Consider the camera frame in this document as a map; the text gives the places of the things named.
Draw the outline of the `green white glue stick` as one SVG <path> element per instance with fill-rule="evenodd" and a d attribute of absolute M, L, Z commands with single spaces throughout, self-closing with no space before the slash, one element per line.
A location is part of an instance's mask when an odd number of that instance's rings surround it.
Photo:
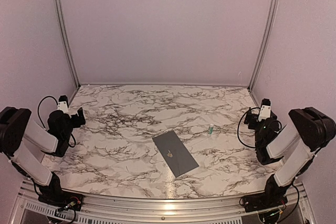
<path fill-rule="evenodd" d="M 213 128 L 214 128 L 214 124 L 210 124 L 209 127 L 208 127 L 208 131 L 207 131 L 208 135 L 212 134 Z"/>

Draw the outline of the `dark grey envelope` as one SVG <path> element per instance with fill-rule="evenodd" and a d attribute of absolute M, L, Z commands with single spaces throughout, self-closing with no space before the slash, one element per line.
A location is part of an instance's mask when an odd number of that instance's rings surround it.
<path fill-rule="evenodd" d="M 174 131 L 152 138 L 175 178 L 196 168 L 199 164 Z"/>

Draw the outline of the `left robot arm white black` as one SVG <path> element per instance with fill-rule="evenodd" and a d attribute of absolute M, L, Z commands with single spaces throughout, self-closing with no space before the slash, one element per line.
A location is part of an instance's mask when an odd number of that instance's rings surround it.
<path fill-rule="evenodd" d="M 64 157 L 72 146 L 73 130 L 85 123 L 82 109 L 74 115 L 62 110 L 51 112 L 47 129 L 31 117 L 29 109 L 8 106 L 1 112 L 1 153 L 32 181 L 40 202 L 56 206 L 60 211 L 80 211 L 83 195 L 64 190 L 59 176 L 43 165 L 27 145 L 35 146 L 46 155 Z"/>

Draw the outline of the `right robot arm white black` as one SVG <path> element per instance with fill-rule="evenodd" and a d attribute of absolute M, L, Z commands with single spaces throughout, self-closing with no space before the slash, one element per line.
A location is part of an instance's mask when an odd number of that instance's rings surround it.
<path fill-rule="evenodd" d="M 244 123 L 254 130 L 258 161 L 283 165 L 267 179 L 262 192 L 241 198 L 246 212 L 260 211 L 287 202 L 287 190 L 312 164 L 314 158 L 335 138 L 335 121 L 313 107 L 292 109 L 291 121 L 283 125 L 267 105 L 258 114 L 248 110 Z"/>

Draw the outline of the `front aluminium rail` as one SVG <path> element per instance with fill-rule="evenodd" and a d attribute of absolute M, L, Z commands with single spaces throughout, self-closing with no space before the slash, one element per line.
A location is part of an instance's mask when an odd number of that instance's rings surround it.
<path fill-rule="evenodd" d="M 38 201 L 32 182 L 22 182 L 9 223 L 315 223 L 302 183 L 287 203 L 246 212 L 243 195 L 196 199 L 150 199 L 83 193 L 81 209 L 57 211 Z"/>

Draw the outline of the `left aluminium frame post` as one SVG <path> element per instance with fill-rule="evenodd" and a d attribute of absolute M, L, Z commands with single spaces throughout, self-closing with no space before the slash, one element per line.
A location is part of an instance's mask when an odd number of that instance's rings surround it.
<path fill-rule="evenodd" d="M 60 36 L 62 40 L 62 44 L 64 47 L 67 63 L 69 66 L 70 74 L 73 80 L 73 83 L 75 85 L 76 90 L 80 88 L 80 82 L 79 82 L 79 77 L 76 71 L 75 67 L 75 62 L 72 56 L 72 51 L 68 39 L 68 34 L 66 30 L 66 22 L 64 18 L 64 13 L 63 13 L 63 8 L 62 8 L 62 2 L 61 0 L 54 0 L 55 3 L 55 11 L 56 11 L 56 17 L 57 17 L 57 22 L 60 30 Z"/>

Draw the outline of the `aluminium frame post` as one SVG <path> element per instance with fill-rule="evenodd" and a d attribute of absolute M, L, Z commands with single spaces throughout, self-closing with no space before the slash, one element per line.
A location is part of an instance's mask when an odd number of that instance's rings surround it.
<path fill-rule="evenodd" d="M 64 18 L 64 13 L 63 13 L 63 8 L 62 8 L 62 2 L 61 0 L 54 0 L 55 3 L 55 11 L 56 11 L 56 17 L 57 17 L 57 22 L 60 30 L 60 36 L 62 40 L 62 44 L 64 47 L 67 63 L 69 66 L 70 74 L 73 80 L 73 83 L 75 85 L 76 90 L 80 88 L 80 82 L 79 82 L 79 77 L 76 71 L 75 67 L 75 62 L 72 56 L 72 51 L 68 39 L 68 34 L 66 30 L 66 22 Z"/>
<path fill-rule="evenodd" d="M 253 91 L 253 89 L 254 89 L 254 87 L 257 83 L 257 79 L 258 79 L 258 76 L 260 74 L 262 64 L 263 64 L 263 61 L 264 61 L 265 56 L 266 56 L 266 50 L 267 50 L 267 47 L 268 47 L 268 43 L 269 43 L 269 39 L 270 39 L 270 36 L 271 36 L 272 28 L 274 26 L 275 19 L 276 19 L 278 4 L 279 4 L 279 0 L 270 0 L 270 5 L 269 5 L 269 10 L 268 10 L 268 14 L 267 14 L 266 25 L 265 25 L 262 41 L 261 41 L 261 44 L 260 44 L 260 47 L 259 47 L 256 63 L 255 63 L 255 66 L 254 66 L 254 69 L 253 69 L 253 72 L 252 72 L 252 76 L 251 76 L 251 79 L 250 79 L 250 82 L 249 82 L 249 86 L 248 86 L 248 90 L 250 92 Z"/>

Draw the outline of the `right aluminium frame post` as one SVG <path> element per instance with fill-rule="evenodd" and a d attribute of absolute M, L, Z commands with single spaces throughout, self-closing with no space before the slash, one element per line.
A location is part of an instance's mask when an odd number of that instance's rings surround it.
<path fill-rule="evenodd" d="M 267 47 L 268 47 L 268 43 L 269 43 L 269 39 L 270 39 L 270 36 L 271 36 L 272 28 L 274 26 L 275 19 L 276 19 L 278 4 L 279 4 L 279 0 L 270 0 L 270 5 L 269 5 L 269 10 L 268 10 L 268 14 L 267 14 L 266 25 L 265 25 L 262 41 L 261 41 L 261 44 L 260 44 L 260 47 L 259 47 L 256 63 L 255 63 L 255 66 L 254 66 L 254 69 L 253 69 L 253 72 L 252 72 L 252 76 L 251 76 L 251 79 L 250 79 L 250 82 L 249 82 L 249 86 L 248 86 L 248 90 L 250 92 L 253 91 L 253 89 L 254 89 L 254 87 L 257 83 L 257 79 L 258 79 L 258 76 L 260 74 L 262 64 L 263 64 L 263 61 L 264 61 L 265 56 L 266 56 L 266 50 L 267 50 Z"/>

